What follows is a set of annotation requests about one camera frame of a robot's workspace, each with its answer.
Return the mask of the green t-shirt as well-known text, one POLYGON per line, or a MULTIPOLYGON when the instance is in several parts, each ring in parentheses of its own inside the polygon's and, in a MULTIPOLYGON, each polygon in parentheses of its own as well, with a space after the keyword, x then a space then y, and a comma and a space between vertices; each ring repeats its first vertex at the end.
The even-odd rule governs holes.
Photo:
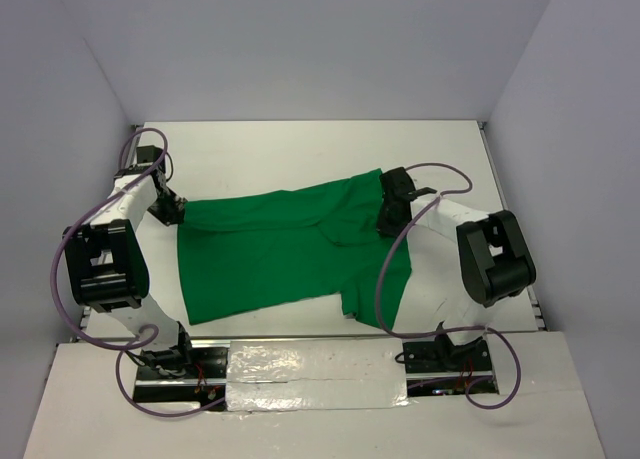
POLYGON ((412 267, 406 243, 384 262, 381 174, 187 203, 177 257, 190 324, 337 294, 342 315, 392 327, 412 267))

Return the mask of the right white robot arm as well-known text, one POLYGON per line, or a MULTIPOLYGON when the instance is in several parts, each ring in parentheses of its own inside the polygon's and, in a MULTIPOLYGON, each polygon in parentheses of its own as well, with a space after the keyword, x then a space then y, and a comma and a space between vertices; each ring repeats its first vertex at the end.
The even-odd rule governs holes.
POLYGON ((379 177, 382 205, 376 228, 394 242, 376 281, 375 317, 379 327, 399 339, 440 340, 434 347, 437 363, 456 370, 470 355, 468 344, 493 332, 494 310, 500 301, 517 297, 537 278, 536 267, 516 216, 508 210, 485 212, 450 198, 471 192, 473 182, 458 168, 438 162, 399 167, 379 177), (418 189, 409 172, 424 167, 443 168, 466 181, 462 189, 418 189), (457 247, 464 298, 432 332, 398 333, 382 312, 385 276, 394 256, 411 229, 422 227, 452 241, 457 247))

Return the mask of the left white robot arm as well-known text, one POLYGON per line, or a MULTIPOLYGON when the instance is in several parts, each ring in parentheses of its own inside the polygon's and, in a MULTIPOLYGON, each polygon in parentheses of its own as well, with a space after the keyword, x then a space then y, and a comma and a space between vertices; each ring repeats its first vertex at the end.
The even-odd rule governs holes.
POLYGON ((183 223, 187 200, 168 187, 166 156, 157 146, 136 148, 134 162, 115 175, 112 193, 119 197, 92 214, 64 248, 74 300, 142 341, 154 336, 133 360, 162 377, 184 377, 194 369, 196 353, 183 325, 150 293, 136 230, 146 214, 164 226, 183 223))

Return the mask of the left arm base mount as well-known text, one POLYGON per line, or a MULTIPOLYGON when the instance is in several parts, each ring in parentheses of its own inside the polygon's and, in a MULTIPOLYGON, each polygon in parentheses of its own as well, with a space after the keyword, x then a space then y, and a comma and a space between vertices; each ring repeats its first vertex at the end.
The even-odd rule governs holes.
POLYGON ((196 345, 187 347, 186 357, 164 357, 128 353, 137 366, 133 400, 139 404, 196 403, 214 404, 213 410, 226 408, 226 375, 229 347, 196 345))

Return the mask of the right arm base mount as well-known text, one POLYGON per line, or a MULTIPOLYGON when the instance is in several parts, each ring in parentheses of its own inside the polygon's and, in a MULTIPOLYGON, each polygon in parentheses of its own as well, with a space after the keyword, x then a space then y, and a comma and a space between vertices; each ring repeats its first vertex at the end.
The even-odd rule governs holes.
POLYGON ((404 367, 411 398, 497 394, 494 367, 483 334, 456 345, 442 325, 438 333, 393 333, 402 341, 394 360, 404 367))

